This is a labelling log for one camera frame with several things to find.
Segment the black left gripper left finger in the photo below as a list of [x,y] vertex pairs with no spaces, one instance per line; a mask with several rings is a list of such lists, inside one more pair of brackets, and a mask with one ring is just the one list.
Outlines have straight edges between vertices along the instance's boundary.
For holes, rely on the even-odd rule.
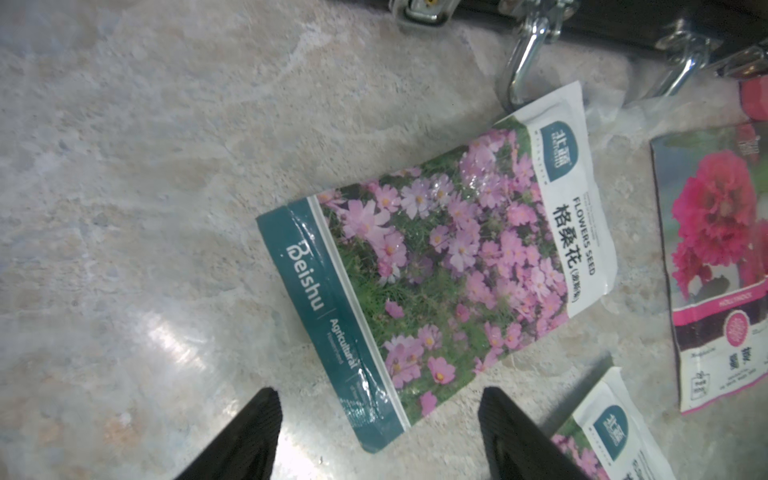
[[261,389],[177,479],[270,479],[282,420],[278,392]]

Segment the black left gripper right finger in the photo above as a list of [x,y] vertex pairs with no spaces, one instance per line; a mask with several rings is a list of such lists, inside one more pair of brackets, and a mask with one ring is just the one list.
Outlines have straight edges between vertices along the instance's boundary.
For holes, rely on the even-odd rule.
[[500,388],[483,390],[478,420],[491,479],[587,479]]

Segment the pink cosmos seed packet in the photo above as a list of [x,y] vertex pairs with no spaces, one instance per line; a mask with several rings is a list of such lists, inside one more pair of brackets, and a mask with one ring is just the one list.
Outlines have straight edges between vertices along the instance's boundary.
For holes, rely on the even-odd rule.
[[596,303],[617,275],[576,82],[417,167],[257,224],[370,453]]
[[551,440],[590,479],[675,479],[618,367],[607,370]]

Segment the hollyhock seed packet pink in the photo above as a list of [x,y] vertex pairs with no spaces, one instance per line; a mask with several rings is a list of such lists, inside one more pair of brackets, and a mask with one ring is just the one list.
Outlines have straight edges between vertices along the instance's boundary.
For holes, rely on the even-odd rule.
[[689,413],[767,375],[767,124],[671,134],[651,151]]

